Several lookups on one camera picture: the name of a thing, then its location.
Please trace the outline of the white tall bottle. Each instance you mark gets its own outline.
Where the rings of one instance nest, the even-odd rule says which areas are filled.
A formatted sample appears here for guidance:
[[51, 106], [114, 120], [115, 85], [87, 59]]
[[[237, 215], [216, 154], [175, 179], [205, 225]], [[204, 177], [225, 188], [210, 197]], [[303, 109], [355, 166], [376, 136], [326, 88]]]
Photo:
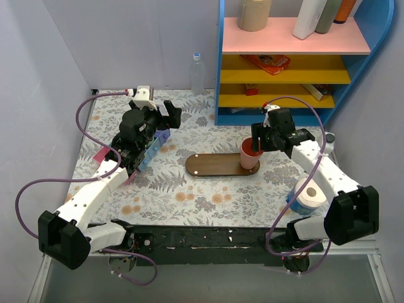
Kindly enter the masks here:
[[314, 33], [327, 0], [303, 0], [292, 35], [300, 40]]

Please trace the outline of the clear plastic water bottle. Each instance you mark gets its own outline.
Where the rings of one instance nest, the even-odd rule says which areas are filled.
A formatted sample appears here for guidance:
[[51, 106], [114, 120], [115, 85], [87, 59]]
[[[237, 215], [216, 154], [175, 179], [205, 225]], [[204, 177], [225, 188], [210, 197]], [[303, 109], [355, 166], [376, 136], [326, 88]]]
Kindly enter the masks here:
[[194, 95], [201, 95], [204, 92], [205, 65], [201, 59], [201, 54], [193, 54], [193, 61], [190, 67], [191, 91]]

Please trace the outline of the toilet paper roll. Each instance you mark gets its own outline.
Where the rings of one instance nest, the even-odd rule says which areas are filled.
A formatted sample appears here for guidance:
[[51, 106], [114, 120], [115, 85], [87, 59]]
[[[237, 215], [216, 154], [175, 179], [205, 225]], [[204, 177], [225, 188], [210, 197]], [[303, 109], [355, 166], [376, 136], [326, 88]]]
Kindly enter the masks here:
[[325, 194], [317, 183], [311, 179], [307, 186], [290, 205], [290, 209], [300, 215], [310, 215], [319, 207], [325, 205], [326, 202], [327, 199]]

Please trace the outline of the oval wooden tray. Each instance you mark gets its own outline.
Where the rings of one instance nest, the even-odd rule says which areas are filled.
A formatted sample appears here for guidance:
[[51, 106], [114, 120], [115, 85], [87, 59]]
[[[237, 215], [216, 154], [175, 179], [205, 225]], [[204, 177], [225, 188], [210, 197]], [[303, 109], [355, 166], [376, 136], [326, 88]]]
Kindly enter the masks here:
[[240, 153], [204, 153], [194, 154], [186, 160], [186, 170], [196, 177], [234, 177], [255, 174], [260, 162], [251, 168], [241, 166]]

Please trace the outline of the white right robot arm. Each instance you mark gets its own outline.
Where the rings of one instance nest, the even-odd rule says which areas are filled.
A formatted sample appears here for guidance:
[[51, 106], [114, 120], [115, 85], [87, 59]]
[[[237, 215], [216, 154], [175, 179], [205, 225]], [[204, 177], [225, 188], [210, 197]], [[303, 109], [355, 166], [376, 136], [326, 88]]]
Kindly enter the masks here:
[[252, 148], [284, 152], [299, 164], [324, 193], [330, 207], [324, 218], [307, 217], [287, 225], [286, 245], [300, 251], [310, 240], [329, 239], [336, 245], [375, 234], [379, 230], [379, 193], [345, 175], [321, 152], [315, 137], [296, 129], [287, 108], [267, 105], [262, 123], [251, 126]]

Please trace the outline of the light blue drawer box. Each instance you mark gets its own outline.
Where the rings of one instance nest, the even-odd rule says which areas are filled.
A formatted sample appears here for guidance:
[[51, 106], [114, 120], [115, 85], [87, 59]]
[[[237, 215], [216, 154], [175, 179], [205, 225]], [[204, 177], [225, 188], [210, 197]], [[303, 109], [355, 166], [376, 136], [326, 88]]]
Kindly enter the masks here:
[[161, 148], [161, 142], [160, 139], [158, 137], [155, 137], [153, 143], [151, 143], [145, 153], [144, 153], [144, 159], [142, 160], [142, 162], [138, 165], [138, 170], [140, 172], [143, 172], [144, 170], [146, 170], [147, 166], [149, 165], [149, 163], [151, 162], [151, 160], [153, 159], [153, 157], [158, 153], [159, 149]]

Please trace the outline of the red orange snack box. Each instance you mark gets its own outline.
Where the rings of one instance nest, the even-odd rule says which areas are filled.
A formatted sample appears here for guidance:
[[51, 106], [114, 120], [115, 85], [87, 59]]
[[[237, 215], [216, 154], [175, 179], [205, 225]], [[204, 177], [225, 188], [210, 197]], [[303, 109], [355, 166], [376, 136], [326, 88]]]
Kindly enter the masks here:
[[274, 76], [287, 67], [289, 67], [291, 59], [284, 55], [241, 55], [247, 61], [255, 64], [257, 67]]

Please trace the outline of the orange bottle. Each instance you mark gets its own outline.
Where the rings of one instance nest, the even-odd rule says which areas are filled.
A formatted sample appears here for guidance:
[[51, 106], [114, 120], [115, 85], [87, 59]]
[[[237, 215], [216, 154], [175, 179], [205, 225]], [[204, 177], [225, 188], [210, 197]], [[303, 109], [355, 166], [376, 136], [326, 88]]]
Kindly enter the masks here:
[[357, 0], [343, 0], [333, 22], [337, 24], [345, 23], [356, 2]]

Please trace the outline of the white bottle grey cap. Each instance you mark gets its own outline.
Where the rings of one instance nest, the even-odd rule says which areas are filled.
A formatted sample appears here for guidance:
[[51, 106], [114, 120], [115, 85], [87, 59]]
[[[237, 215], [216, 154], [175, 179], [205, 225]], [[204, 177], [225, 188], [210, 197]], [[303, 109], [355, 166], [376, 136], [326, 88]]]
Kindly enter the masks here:
[[333, 133], [326, 132], [326, 147], [324, 152], [331, 155], [335, 147], [335, 135]]

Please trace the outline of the beige paper towel roll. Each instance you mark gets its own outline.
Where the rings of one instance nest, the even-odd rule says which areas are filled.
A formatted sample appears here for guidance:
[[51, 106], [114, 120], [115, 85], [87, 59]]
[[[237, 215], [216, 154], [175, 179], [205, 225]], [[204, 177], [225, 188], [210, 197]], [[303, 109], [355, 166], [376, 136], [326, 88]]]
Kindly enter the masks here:
[[247, 32], [262, 30], [268, 21], [272, 0], [240, 1], [237, 26]]

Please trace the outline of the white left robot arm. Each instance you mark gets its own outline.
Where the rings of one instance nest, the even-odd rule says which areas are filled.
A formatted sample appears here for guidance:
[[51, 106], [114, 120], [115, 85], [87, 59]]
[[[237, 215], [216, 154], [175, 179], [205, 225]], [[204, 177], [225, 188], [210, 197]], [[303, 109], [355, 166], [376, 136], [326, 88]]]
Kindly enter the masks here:
[[126, 253], [133, 248], [133, 228], [119, 219], [89, 227], [89, 223], [108, 197], [136, 171], [145, 158], [146, 147], [156, 131], [177, 129], [182, 110], [166, 100], [169, 113], [159, 109], [140, 109], [130, 101], [130, 110], [122, 116], [119, 132], [112, 140], [98, 171], [113, 173], [107, 177], [94, 174], [95, 181], [84, 185], [67, 203], [55, 212], [43, 212], [38, 219], [39, 249], [44, 254], [74, 270], [92, 252], [115, 247]]

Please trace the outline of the blue wooden shelf unit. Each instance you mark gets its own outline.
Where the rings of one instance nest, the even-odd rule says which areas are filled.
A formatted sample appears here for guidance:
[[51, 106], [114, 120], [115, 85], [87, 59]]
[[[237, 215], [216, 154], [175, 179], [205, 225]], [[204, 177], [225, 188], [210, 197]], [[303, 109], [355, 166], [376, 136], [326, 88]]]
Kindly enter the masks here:
[[[353, 16], [333, 24], [328, 33], [300, 40], [292, 35], [300, 2], [289, 3], [291, 13], [269, 18], [264, 29], [245, 32], [237, 26], [235, 1], [218, 4], [215, 122], [219, 126], [248, 126], [260, 122], [261, 106], [269, 101], [292, 111], [299, 126], [329, 122], [354, 91], [377, 49], [386, 38], [393, 1], [361, 1]], [[241, 55], [284, 55], [289, 67], [272, 76]], [[245, 84], [259, 93], [246, 96]], [[317, 101], [301, 84], [327, 84], [330, 96]]]

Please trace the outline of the purple drawer box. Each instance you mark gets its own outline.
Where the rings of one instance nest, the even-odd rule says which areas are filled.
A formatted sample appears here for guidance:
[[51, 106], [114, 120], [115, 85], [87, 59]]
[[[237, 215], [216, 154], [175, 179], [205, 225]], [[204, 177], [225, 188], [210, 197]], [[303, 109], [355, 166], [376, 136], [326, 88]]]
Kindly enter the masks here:
[[161, 147], [167, 142], [167, 140], [170, 137], [170, 129], [166, 129], [163, 131], [157, 131], [155, 133], [155, 141], [154, 141], [154, 147], [153, 150], [155, 152], [159, 151]]

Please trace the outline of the red small box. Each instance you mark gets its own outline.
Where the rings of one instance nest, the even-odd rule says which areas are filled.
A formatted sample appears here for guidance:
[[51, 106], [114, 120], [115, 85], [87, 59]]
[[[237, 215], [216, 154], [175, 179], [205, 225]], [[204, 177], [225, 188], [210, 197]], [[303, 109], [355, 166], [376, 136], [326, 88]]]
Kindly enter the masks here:
[[259, 93], [259, 88], [257, 84], [247, 83], [245, 84], [245, 88], [246, 88], [246, 96], [253, 96]]

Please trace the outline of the pink drawer box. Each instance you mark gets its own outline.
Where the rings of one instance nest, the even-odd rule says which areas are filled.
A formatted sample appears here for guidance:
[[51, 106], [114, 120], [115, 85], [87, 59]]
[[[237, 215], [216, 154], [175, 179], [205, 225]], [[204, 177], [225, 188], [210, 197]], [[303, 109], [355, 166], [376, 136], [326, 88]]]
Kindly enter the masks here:
[[[103, 160], [105, 160], [106, 154], [108, 154], [109, 149], [106, 147], [102, 147], [99, 149], [99, 151], [92, 157], [92, 160], [94, 162], [97, 162], [98, 164], [101, 164]], [[133, 179], [138, 175], [138, 171], [135, 170], [129, 178], [123, 183], [125, 186], [130, 185], [130, 183], [133, 181]]]

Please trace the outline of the grey green bottle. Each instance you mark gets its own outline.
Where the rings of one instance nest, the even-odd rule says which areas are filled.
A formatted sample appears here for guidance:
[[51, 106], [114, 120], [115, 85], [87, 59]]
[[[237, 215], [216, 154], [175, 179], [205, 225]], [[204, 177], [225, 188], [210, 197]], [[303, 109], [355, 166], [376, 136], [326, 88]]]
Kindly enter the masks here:
[[327, 0], [315, 29], [316, 33], [324, 34], [329, 32], [341, 4], [342, 0]]

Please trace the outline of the pink plastic cup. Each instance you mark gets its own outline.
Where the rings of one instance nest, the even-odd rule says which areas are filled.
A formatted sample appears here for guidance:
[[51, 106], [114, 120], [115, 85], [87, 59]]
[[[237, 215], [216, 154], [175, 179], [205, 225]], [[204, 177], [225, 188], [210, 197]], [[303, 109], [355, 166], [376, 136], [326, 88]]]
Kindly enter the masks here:
[[253, 169], [255, 165], [258, 163], [263, 151], [253, 151], [252, 149], [253, 139], [246, 138], [241, 143], [241, 167], [244, 169]]

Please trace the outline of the white brown flat box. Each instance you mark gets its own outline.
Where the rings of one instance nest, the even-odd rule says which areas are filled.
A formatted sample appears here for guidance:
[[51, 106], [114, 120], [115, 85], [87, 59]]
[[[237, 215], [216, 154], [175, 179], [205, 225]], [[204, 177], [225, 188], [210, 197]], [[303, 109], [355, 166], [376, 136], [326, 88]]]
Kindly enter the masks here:
[[301, 84], [301, 86], [319, 102], [333, 93], [332, 87], [327, 84]]

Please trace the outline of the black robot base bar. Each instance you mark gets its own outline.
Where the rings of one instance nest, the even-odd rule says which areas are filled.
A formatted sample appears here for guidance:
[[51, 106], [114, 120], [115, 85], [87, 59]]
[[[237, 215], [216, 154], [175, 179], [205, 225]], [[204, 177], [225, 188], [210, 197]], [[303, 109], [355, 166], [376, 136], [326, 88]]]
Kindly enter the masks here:
[[135, 225], [115, 254], [142, 254], [157, 265], [263, 264], [282, 266], [265, 249], [268, 228]]

